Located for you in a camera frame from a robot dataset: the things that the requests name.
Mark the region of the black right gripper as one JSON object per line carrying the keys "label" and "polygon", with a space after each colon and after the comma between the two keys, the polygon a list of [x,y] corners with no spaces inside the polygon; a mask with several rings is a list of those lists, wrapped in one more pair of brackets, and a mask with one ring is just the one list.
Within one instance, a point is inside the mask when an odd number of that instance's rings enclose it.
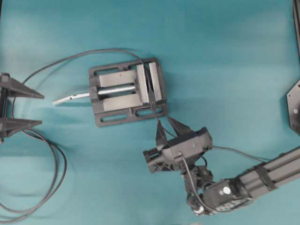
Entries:
{"label": "black right gripper", "polygon": [[193,167],[196,160],[212,148],[212,138],[206,127],[193,131],[170,116],[167,119],[177,137],[167,140],[163,126],[158,121],[156,147],[143,152],[151,173],[179,171],[184,166],[183,160]]}

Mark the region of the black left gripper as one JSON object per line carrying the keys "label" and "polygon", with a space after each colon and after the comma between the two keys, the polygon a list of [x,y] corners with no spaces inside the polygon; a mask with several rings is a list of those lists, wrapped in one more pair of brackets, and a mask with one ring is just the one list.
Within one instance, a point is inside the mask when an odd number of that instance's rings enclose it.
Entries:
{"label": "black left gripper", "polygon": [[41,120],[25,120],[7,117],[8,97],[16,98],[39,98],[45,97],[37,91],[27,87],[25,84],[20,83],[12,78],[8,73],[0,74],[0,142],[3,143],[4,139],[12,136],[13,134],[41,125]]}

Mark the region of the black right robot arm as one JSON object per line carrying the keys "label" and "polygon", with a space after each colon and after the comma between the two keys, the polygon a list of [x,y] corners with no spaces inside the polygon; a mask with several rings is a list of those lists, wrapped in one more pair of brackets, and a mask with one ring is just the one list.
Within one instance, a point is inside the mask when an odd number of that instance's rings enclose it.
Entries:
{"label": "black right robot arm", "polygon": [[168,117],[176,136],[168,140],[161,122],[157,123],[156,147],[143,152],[151,173],[180,171],[185,182],[187,204],[196,215],[234,211],[280,186],[300,177],[300,149],[260,161],[234,178],[213,181],[206,165],[196,165],[213,148],[206,127],[193,131]]}

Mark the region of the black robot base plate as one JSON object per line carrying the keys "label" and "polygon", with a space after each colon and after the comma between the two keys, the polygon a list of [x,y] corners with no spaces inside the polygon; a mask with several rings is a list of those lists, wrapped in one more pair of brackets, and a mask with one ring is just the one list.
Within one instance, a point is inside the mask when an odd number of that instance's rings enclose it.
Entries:
{"label": "black robot base plate", "polygon": [[300,81],[286,95],[290,128],[300,135]]}

